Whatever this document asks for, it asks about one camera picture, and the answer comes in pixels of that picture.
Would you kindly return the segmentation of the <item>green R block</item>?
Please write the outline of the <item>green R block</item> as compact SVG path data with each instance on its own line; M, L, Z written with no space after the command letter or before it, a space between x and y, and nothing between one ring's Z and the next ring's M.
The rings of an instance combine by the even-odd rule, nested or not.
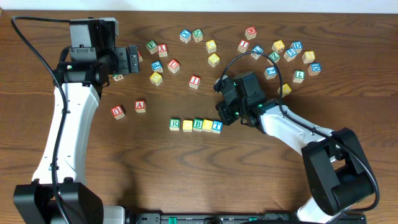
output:
M180 130L180 120L179 119L170 119L169 129L171 131L179 131Z

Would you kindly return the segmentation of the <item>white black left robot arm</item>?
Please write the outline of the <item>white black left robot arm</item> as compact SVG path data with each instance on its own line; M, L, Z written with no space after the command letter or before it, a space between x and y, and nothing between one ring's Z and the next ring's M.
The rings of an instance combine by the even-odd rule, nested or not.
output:
M86 187L88 137L110 75L139 72L137 47L63 50L53 71L55 107L47 144L32 182L15 187L26 223L134 223L123 206L106 206Z

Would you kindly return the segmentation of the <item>yellow o block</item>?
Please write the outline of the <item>yellow o block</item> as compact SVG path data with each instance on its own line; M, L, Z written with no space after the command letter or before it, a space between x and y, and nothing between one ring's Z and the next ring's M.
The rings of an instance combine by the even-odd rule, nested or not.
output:
M213 121L212 120L208 120L208 119L204 119L203 120L203 125L202 125L202 131L205 132L211 132L213 127Z
M193 131L193 121L192 120L183 120L182 128L183 128L183 132L192 132Z

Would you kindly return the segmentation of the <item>blue T block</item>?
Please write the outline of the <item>blue T block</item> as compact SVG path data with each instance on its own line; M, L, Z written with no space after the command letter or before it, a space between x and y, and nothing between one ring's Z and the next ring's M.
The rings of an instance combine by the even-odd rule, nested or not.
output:
M221 121L213 121L211 132L220 134L223 128L223 123Z

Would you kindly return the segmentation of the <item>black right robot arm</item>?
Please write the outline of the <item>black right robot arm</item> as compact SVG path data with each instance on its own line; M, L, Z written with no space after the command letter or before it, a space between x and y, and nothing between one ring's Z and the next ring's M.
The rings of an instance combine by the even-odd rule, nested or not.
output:
M217 79L214 90L223 101L216 106L225 125L240 120L273 136L303 159L311 197L283 220L299 223L366 223L363 210L349 208L378 194L373 172L355 133L315 126L276 99L267 100L254 72Z

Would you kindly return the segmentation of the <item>yellow O block front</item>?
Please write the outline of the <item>yellow O block front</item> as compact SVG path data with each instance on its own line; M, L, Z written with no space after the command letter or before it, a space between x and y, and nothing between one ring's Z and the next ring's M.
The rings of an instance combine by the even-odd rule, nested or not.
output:
M192 120L183 120L182 128L183 128L183 132L192 132L193 131L193 121Z

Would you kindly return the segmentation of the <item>green B block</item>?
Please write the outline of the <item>green B block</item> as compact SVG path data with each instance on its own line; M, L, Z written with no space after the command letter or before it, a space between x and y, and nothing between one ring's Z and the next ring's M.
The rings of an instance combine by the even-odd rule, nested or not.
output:
M193 130L202 132L203 128L203 120L202 119L194 119L193 120Z

